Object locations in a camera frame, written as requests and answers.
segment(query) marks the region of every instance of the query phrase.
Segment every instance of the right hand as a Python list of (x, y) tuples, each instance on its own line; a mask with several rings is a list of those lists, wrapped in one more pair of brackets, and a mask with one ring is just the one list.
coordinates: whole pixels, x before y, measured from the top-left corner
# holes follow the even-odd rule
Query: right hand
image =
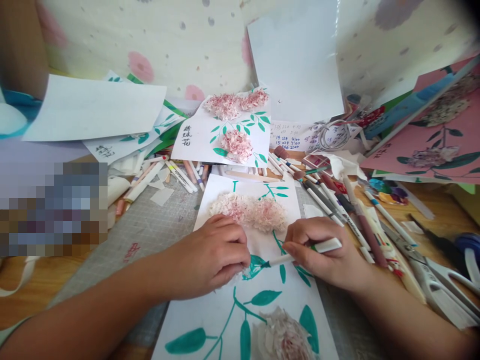
[[(339, 239), (342, 247), (321, 254), (305, 246), (331, 238)], [(372, 266), (360, 256), (345, 229), (326, 217), (299, 219), (288, 226), (283, 249), (315, 276), (349, 292), (361, 291), (372, 277)]]

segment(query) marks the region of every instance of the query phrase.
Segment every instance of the pink paper card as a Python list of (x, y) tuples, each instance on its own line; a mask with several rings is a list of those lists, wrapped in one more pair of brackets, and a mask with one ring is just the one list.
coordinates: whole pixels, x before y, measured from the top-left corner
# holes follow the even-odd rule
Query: pink paper card
[[(469, 61), (450, 66), (457, 72)], [(418, 78), (424, 88), (441, 76)], [(361, 166), (399, 175), (480, 184), (480, 65), (414, 118)]]

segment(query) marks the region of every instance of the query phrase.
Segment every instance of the marker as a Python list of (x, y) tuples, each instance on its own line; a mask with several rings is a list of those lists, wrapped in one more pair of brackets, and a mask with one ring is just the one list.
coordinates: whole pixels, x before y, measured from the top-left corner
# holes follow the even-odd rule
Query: marker
[[(327, 241), (322, 241), (322, 242), (316, 243), (315, 245), (310, 246), (310, 249), (315, 250), (317, 253), (322, 254), (328, 251), (340, 249), (341, 247), (342, 247), (342, 243), (340, 242), (340, 240), (338, 240), (336, 237), (333, 237)], [(295, 259), (290, 254), (282, 255), (277, 257), (276, 259), (265, 262), (261, 266), (261, 268), (272, 268), (276, 265), (291, 263), (294, 260)]]

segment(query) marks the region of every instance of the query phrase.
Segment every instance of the pink flower drawing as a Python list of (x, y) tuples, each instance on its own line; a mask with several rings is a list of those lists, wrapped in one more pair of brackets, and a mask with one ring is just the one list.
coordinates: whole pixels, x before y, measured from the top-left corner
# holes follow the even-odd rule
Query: pink flower drawing
[(36, 2), (36, 12), (40, 21), (43, 40), (47, 44), (60, 49), (66, 48), (69, 41), (53, 14), (40, 1)]
[(154, 69), (150, 65), (150, 61), (137, 51), (130, 51), (128, 53), (128, 66), (137, 78), (144, 83), (151, 83), (154, 78)]
[(205, 94), (195, 85), (187, 85), (185, 89), (185, 99), (187, 100), (205, 100)]

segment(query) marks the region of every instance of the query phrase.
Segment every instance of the scissors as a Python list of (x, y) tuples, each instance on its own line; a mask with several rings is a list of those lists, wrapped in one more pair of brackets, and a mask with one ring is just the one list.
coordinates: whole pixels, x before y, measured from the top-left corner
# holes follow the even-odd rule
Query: scissors
[(462, 321), (463, 318), (459, 320), (459, 316), (456, 314), (455, 309), (452, 308), (452, 304), (449, 304), (448, 301), (445, 301), (444, 298), (439, 296), (440, 292), (438, 291), (443, 291), (449, 300), (451, 300), (450, 303), (453, 302), (457, 305), (473, 319), (476, 326), (480, 326), (480, 309), (454, 284), (451, 278), (458, 280), (479, 298), (480, 290), (458, 272), (442, 266), (420, 254), (383, 222), (381, 223), (381, 227), (410, 262), (415, 278), (425, 293), (426, 301), (432, 309), (459, 329), (465, 327), (463, 325), (465, 321)]

